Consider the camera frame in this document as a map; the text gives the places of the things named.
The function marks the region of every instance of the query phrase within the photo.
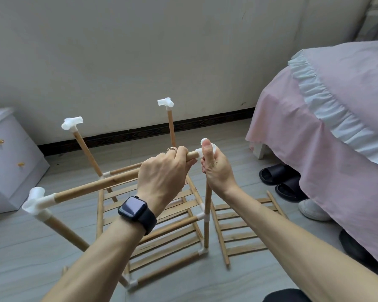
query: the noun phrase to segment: hand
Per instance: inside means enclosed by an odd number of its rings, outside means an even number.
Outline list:
[[[218,147],[213,154],[213,147],[208,139],[202,143],[202,152],[202,171],[206,174],[207,182],[212,190],[224,199],[229,190],[238,187],[230,162]]]
[[[186,147],[160,153],[141,164],[137,197],[143,199],[158,217],[185,185],[185,178],[196,159],[186,162]]]

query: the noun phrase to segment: white sneaker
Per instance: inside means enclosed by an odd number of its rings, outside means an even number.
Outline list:
[[[305,216],[317,221],[330,221],[332,218],[311,199],[298,203],[298,209]]]

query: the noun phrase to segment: white ruffle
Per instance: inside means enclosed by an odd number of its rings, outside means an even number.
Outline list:
[[[378,133],[334,98],[320,81],[303,50],[295,54],[288,65],[309,110],[337,139],[378,164]]]

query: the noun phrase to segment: white nightstand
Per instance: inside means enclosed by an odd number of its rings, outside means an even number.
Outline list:
[[[0,109],[0,213],[18,210],[49,168],[12,114],[11,108]]]

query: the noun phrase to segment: black pants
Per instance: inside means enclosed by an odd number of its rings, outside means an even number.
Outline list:
[[[289,288],[268,294],[263,302],[311,302],[311,300],[300,289]]]

